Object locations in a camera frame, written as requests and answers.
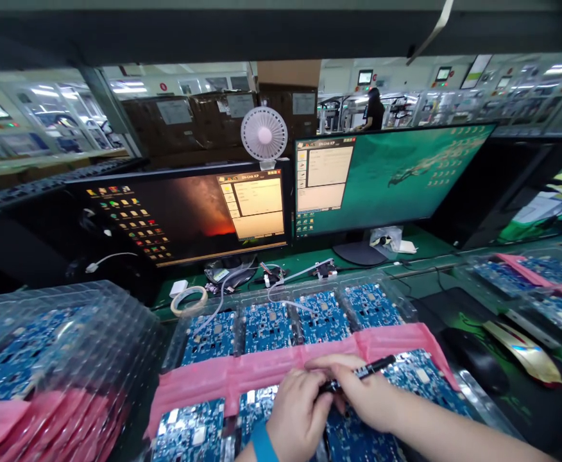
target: mouse pad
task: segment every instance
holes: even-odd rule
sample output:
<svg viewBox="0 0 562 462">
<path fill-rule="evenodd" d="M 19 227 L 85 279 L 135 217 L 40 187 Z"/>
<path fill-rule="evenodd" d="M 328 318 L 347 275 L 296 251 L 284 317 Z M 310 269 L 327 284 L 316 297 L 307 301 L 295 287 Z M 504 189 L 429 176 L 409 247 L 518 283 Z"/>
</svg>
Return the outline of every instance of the mouse pad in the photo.
<svg viewBox="0 0 562 462">
<path fill-rule="evenodd" d="M 528 443 L 562 461 L 562 387 L 548 389 L 535 381 L 481 325 L 498 320 L 527 333 L 509 319 L 493 314 L 459 287 L 417 298 L 413 302 L 420 321 L 429 327 L 449 359 L 454 360 L 454 356 L 450 355 L 450 348 L 440 335 L 446 327 L 471 332 L 488 348 L 510 381 L 510 390 L 506 395 L 490 397 Z M 553 360 L 562 376 L 561 361 Z"/>
</svg>

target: black pen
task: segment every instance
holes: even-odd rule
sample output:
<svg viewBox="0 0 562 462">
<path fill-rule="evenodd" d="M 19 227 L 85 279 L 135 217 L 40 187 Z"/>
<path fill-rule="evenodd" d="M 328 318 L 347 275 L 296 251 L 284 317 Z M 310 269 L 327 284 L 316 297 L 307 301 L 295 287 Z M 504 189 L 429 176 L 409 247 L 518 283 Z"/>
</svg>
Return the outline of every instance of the black pen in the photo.
<svg viewBox="0 0 562 462">
<path fill-rule="evenodd" d="M 373 375 L 374 373 L 377 373 L 382 369 L 386 369 L 391 364 L 394 364 L 395 361 L 396 358 L 394 355 L 386 356 L 385 358 L 378 359 L 374 363 L 365 364 L 361 368 L 356 369 L 353 373 L 356 377 L 362 380 L 363 378 L 368 377 L 369 375 Z M 342 391 L 341 385 L 338 383 L 338 381 L 331 380 L 327 381 L 326 383 L 324 383 L 324 385 L 319 387 L 318 395 L 321 395 L 322 393 L 337 393 L 338 391 Z"/>
</svg>

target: green desktop wallpaper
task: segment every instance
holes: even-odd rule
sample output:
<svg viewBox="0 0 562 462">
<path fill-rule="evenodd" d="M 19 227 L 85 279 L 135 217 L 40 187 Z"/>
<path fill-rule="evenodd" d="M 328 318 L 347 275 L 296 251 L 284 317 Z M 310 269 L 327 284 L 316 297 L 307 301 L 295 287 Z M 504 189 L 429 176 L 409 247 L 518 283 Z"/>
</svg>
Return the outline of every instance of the green desktop wallpaper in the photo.
<svg viewBox="0 0 562 462">
<path fill-rule="evenodd" d="M 357 136 L 341 208 L 310 216 L 313 229 L 307 235 L 430 217 L 494 128 L 445 127 Z M 301 236 L 299 219 L 294 230 Z"/>
</svg>

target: tape roll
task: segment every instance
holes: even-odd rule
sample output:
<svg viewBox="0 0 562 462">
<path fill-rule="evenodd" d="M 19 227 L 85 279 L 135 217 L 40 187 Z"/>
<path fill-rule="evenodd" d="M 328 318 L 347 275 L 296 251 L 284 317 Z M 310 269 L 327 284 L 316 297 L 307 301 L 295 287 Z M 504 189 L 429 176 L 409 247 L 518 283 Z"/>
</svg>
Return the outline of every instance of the tape roll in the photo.
<svg viewBox="0 0 562 462">
<path fill-rule="evenodd" d="M 195 305 L 190 306 L 189 308 L 186 308 L 184 310 L 176 309 L 176 305 L 178 305 L 180 302 L 185 300 L 189 295 L 192 295 L 194 293 L 202 294 L 202 298 L 200 298 L 200 300 L 196 302 Z M 191 314 L 193 314 L 194 311 L 198 311 L 204 308 L 208 300 L 209 300 L 209 294 L 206 292 L 206 289 L 204 287 L 202 286 L 189 287 L 188 289 L 183 290 L 181 293 L 179 293 L 174 297 L 172 303 L 170 303 L 170 310 L 172 310 L 172 312 L 177 318 L 181 318 L 182 316 L 190 316 Z"/>
</svg>

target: hand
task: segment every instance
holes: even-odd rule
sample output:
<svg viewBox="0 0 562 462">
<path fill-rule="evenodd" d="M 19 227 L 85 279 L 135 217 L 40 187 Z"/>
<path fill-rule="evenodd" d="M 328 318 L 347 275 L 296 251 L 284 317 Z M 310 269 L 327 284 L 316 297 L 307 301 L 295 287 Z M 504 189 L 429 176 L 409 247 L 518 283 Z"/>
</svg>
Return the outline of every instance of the hand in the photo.
<svg viewBox="0 0 562 462">
<path fill-rule="evenodd" d="M 391 385 L 386 378 L 376 373 L 360 380 L 353 374 L 366 363 L 357 356 L 334 354 L 311 359 L 306 369 L 327 369 L 343 388 L 345 397 L 364 423 L 380 432 L 391 432 L 400 415 L 403 391 Z M 340 395 L 334 397 L 342 414 L 345 402 Z"/>
<path fill-rule="evenodd" d="M 266 424 L 279 462 L 306 462 L 315 454 L 332 404 L 331 393 L 316 400 L 326 379 L 321 372 L 292 369 L 279 385 Z"/>
</svg>

